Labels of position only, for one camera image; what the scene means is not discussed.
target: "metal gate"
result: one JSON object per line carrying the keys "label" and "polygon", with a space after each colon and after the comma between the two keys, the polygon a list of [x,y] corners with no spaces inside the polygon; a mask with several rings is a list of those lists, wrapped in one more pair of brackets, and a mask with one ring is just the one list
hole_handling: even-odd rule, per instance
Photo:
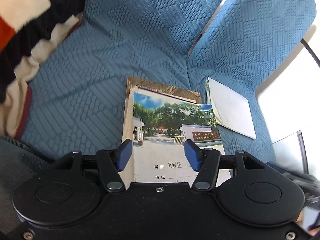
{"label": "metal gate", "polygon": [[175,145],[183,145],[185,138],[184,136],[174,136],[174,144]]}

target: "booklet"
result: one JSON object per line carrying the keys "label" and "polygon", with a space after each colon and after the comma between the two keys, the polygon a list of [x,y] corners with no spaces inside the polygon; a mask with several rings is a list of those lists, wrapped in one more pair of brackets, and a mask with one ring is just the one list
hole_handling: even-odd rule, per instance
{"label": "booklet", "polygon": [[[200,96],[192,100],[138,86],[131,86],[128,94],[123,140],[133,141],[133,153],[120,173],[126,187],[131,181],[188,182],[191,186],[197,172],[184,154],[187,139],[200,148],[214,148],[224,154],[212,107],[197,104]],[[228,170],[219,171],[217,186],[229,178]]]}

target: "blue textured fabric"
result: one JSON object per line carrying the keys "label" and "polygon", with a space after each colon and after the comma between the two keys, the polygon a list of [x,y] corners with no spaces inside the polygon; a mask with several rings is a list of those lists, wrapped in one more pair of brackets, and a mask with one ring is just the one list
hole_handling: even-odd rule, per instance
{"label": "blue textured fabric", "polygon": [[[252,140],[220,127],[226,152],[244,149],[264,162],[273,160],[253,90],[309,28],[314,1],[228,0],[188,58],[188,50],[220,2],[87,0],[81,27],[30,83],[30,116],[21,140],[54,159],[75,149],[93,154],[117,147],[128,75],[198,90],[202,95],[202,82],[209,75],[248,98],[257,133],[257,140]],[[281,21],[283,12],[292,15],[302,9],[301,15]],[[288,48],[274,45],[286,44],[286,39]],[[270,58],[277,59],[275,64],[263,63]]]}
{"label": "blue textured fabric", "polygon": [[249,101],[257,139],[220,127],[225,150],[262,161],[273,149],[254,90],[291,53],[316,16],[314,0],[227,0],[188,59],[192,90],[210,76]]}

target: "white card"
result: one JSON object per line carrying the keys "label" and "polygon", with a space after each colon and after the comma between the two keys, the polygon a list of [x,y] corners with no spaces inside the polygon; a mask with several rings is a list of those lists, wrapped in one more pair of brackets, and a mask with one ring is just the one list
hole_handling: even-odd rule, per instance
{"label": "white card", "polygon": [[256,139],[248,100],[214,79],[208,80],[211,105],[217,123]]}

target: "metal pin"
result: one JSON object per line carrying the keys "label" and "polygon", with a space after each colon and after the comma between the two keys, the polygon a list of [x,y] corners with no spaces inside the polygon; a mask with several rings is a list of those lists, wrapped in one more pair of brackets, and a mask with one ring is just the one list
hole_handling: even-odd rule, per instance
{"label": "metal pin", "polygon": [[118,181],[112,181],[107,184],[108,189],[117,190],[122,188],[122,183]]}
{"label": "metal pin", "polygon": [[205,181],[199,181],[195,184],[195,187],[197,189],[208,189],[210,187],[210,184],[208,182],[205,182]]}
{"label": "metal pin", "polygon": [[289,232],[289,233],[287,233],[287,235],[285,236],[285,239],[287,239],[287,240],[293,240],[293,239],[295,239],[295,238],[296,238],[295,232]]}
{"label": "metal pin", "polygon": [[213,150],[213,149],[212,148],[204,148],[202,153],[204,156],[208,156],[209,153],[207,151],[211,151],[211,150]]}
{"label": "metal pin", "polygon": [[163,192],[164,191],[164,188],[163,187],[157,187],[156,188],[156,192]]}
{"label": "metal pin", "polygon": [[30,232],[25,232],[25,233],[23,233],[23,238],[25,240],[32,240],[33,239],[33,234],[30,233]]}

